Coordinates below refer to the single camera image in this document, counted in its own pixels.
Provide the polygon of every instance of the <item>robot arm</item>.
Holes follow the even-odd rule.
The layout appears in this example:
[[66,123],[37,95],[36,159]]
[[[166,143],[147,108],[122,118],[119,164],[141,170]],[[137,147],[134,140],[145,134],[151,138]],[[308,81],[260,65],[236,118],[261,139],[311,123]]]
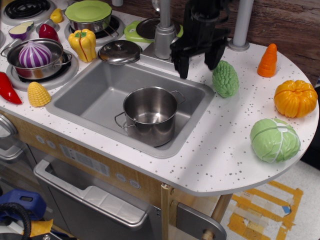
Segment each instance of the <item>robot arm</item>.
[[[231,30],[216,29],[216,24],[229,18],[229,0],[189,0],[185,5],[183,36],[170,45],[171,60],[180,77],[186,79],[189,58],[205,53],[205,64],[210,70],[217,67],[227,45]],[[220,19],[220,11],[227,17]]]

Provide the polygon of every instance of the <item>purple onion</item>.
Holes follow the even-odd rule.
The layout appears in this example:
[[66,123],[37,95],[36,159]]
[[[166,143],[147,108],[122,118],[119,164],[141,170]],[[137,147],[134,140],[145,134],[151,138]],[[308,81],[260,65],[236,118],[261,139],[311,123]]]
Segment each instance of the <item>purple onion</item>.
[[52,54],[49,48],[41,43],[28,41],[20,53],[19,62],[24,68],[37,68],[51,62]]

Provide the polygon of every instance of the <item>toy red chili pepper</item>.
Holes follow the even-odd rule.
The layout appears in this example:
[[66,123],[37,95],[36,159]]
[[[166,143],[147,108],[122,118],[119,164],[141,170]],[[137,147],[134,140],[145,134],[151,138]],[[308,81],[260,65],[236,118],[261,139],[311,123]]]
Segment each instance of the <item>toy red chili pepper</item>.
[[7,74],[0,71],[0,95],[13,104],[22,104],[22,101],[14,88]]

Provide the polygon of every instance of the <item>kitchen sink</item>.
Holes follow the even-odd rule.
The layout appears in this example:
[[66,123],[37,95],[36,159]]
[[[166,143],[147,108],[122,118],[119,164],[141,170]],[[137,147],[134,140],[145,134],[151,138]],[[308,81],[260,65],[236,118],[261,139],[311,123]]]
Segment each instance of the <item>kitchen sink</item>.
[[[126,96],[136,89],[151,86],[170,92],[179,91],[185,97],[185,101],[178,106],[172,139],[158,147],[128,136],[126,128],[115,122],[115,116],[123,112]],[[177,101],[182,102],[179,97],[176,96]],[[52,96],[46,109],[146,154],[169,158],[178,153],[213,98],[213,90],[198,82],[137,63],[116,65],[95,59]],[[126,125],[124,114],[116,120],[122,126]]]

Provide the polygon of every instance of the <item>toy bell pepper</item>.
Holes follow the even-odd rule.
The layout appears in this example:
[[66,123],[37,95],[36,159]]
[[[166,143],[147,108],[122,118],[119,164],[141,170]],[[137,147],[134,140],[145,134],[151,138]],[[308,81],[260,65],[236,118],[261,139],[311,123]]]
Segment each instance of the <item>toy bell pepper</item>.
[[89,63],[97,57],[96,35],[93,31],[86,28],[77,30],[69,35],[68,41],[72,49],[85,63]]
[[21,99],[12,87],[7,74],[0,71],[0,95],[7,101],[13,104],[22,104]]
[[50,15],[50,19],[55,23],[61,23],[64,20],[61,8],[56,8]]
[[58,33],[56,32],[56,30],[52,26],[45,23],[40,26],[39,38],[52,39],[60,43]]

